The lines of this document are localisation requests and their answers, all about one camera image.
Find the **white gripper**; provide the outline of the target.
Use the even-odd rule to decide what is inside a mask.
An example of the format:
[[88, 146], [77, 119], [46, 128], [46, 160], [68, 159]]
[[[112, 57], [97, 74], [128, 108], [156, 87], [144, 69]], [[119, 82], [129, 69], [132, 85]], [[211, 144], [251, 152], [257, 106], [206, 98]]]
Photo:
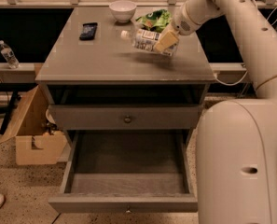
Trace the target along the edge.
[[185, 5], [182, 5], [173, 14], [172, 27], [174, 30], [167, 30], [161, 33], [158, 42], [154, 45], [154, 50], [163, 52], [168, 47], [179, 41], [178, 34], [191, 35], [196, 32], [200, 26], [195, 23], [188, 15]]

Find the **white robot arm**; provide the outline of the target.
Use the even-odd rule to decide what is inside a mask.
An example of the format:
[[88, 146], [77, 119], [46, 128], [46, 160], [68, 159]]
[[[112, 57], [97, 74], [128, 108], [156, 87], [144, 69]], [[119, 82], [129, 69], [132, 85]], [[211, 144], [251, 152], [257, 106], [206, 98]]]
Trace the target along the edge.
[[251, 0], [187, 0], [157, 44], [164, 50], [226, 17], [256, 92], [209, 108], [196, 143], [199, 224], [277, 224], [277, 32]]

